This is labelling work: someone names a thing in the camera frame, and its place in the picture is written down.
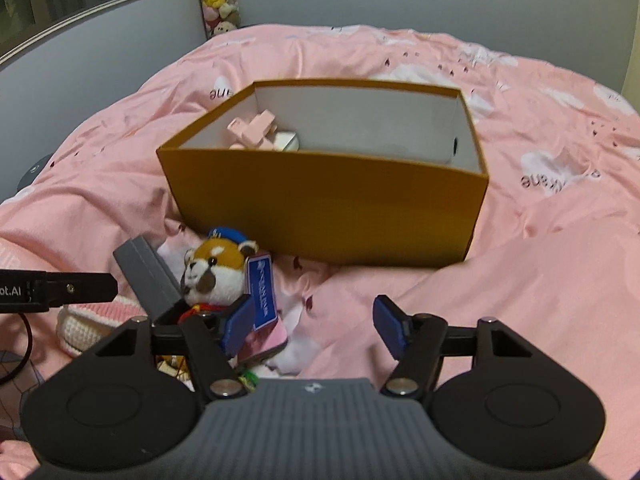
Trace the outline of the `red panda plush toy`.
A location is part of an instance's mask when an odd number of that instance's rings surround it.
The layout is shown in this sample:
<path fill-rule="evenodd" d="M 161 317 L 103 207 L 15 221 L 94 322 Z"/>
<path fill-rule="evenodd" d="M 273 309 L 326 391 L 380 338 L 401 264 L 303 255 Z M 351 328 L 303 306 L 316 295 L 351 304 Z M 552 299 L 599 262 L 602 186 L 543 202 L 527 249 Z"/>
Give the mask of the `red panda plush toy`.
<path fill-rule="evenodd" d="M 277 306 L 271 257 L 241 232 L 220 226 L 212 229 L 200 246 L 189 249 L 184 255 L 180 288 L 189 306 L 182 318 L 221 314 L 244 294 L 254 299 L 252 331 L 240 350 L 239 361 L 267 359 L 288 343 Z"/>

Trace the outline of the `crocheted cream pink doll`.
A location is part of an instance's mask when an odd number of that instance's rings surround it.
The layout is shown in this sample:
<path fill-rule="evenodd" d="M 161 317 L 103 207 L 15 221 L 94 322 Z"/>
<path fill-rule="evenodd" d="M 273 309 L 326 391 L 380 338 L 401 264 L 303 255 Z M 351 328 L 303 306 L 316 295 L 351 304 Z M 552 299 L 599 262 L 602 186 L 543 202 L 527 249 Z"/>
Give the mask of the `crocheted cream pink doll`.
<path fill-rule="evenodd" d="M 120 295 L 106 304 L 71 304 L 58 311 L 56 334 L 66 353 L 79 356 L 119 325 L 139 315 L 145 315 L 140 304 Z"/>

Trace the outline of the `grey small box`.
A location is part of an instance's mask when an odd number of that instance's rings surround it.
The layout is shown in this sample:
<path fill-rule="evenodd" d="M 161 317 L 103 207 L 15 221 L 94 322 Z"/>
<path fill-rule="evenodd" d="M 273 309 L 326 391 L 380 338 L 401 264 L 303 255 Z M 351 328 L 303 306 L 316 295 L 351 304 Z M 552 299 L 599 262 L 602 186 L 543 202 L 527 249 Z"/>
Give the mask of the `grey small box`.
<path fill-rule="evenodd" d="M 151 322 L 177 324 L 186 303 L 174 274 L 146 238 L 130 238 L 114 250 L 113 256 Z"/>

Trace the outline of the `pink phone holder stick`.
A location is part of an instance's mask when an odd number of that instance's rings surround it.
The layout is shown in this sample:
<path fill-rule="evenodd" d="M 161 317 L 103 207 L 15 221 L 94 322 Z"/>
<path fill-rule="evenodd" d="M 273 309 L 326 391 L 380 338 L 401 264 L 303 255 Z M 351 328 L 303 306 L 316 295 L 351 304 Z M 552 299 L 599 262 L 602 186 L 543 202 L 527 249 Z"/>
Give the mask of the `pink phone holder stick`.
<path fill-rule="evenodd" d="M 232 150 L 273 151 L 274 143 L 270 134 L 276 131 L 276 118 L 269 110 L 257 114 L 249 122 L 242 118 L 234 118 L 227 127 L 232 135 Z"/>

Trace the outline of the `white rectangular power bank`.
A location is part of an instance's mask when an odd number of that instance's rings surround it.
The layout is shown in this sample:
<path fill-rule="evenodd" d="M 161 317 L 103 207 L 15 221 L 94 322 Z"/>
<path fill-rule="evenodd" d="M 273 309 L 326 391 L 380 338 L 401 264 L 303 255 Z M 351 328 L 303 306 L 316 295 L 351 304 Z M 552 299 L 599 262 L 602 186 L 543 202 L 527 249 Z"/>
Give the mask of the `white rectangular power bank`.
<path fill-rule="evenodd" d="M 270 134 L 273 148 L 279 152 L 297 152 L 299 150 L 299 137 L 296 132 L 276 131 Z"/>

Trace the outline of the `red green feather toy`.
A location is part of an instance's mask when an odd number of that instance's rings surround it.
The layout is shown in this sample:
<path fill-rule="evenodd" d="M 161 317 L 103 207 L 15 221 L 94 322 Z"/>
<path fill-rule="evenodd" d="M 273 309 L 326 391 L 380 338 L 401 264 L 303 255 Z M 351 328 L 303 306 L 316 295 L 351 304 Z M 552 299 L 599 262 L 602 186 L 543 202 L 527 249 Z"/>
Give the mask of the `red green feather toy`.
<path fill-rule="evenodd" d="M 236 374 L 247 391 L 252 392 L 257 388 L 260 378 L 255 367 L 238 367 Z"/>

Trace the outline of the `round dark stool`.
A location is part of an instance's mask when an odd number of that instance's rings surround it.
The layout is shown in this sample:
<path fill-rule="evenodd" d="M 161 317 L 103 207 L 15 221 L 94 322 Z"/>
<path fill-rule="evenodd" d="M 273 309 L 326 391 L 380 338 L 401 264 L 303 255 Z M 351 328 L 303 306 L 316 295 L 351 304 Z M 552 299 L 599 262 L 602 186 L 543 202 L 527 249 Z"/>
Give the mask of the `round dark stool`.
<path fill-rule="evenodd" d="M 47 167 L 47 164 L 50 162 L 52 155 L 43 156 L 37 160 L 30 168 L 27 170 L 22 176 L 21 179 L 17 183 L 16 192 L 21 192 L 24 188 L 27 188 L 29 185 L 32 185 L 32 182 L 35 181 L 35 178 L 40 175 L 40 172 Z"/>

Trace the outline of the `pink patterned duvet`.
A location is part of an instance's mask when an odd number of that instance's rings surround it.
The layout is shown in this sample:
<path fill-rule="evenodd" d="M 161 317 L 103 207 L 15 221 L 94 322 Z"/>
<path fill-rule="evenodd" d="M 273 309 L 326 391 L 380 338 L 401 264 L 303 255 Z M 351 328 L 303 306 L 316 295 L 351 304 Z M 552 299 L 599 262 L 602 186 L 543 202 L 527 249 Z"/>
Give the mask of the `pink patterned duvet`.
<path fill-rule="evenodd" d="M 77 127 L 32 185 L 1 206 L 6 268 L 110 272 L 144 235 L 182 256 L 181 221 L 156 150 L 264 79 L 367 78 L 463 91 L 489 186 L 468 258 L 439 271 L 277 262 L 302 377 L 382 382 L 393 359 L 375 296 L 454 325 L 500 318 L 590 385 L 605 409 L 594 462 L 639 468 L 639 117 L 615 91 L 544 61 L 444 34 L 262 25 L 215 37 Z"/>

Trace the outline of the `orange cardboard box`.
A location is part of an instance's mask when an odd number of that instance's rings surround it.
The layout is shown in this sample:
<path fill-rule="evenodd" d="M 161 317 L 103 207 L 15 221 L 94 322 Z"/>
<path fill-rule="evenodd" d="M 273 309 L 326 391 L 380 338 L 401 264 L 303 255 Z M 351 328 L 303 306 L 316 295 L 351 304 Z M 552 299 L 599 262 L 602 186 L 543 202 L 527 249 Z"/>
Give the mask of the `orange cardboard box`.
<path fill-rule="evenodd" d="M 264 110 L 298 134 L 297 152 L 230 148 L 229 122 Z M 277 254 L 345 266 L 462 261 L 489 183 L 463 93 L 389 80 L 257 81 L 157 156 L 192 229 L 228 226 Z"/>

